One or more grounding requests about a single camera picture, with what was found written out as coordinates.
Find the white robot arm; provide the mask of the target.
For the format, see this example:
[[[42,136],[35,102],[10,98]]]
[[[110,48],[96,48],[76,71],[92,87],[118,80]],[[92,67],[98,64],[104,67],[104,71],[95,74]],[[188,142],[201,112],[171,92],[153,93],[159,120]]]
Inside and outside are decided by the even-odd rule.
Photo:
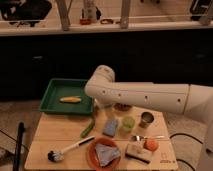
[[[106,65],[100,65],[87,81],[85,93],[103,104],[120,103],[182,114],[204,123],[207,131],[196,171],[213,171],[213,87],[116,82],[114,70]]]

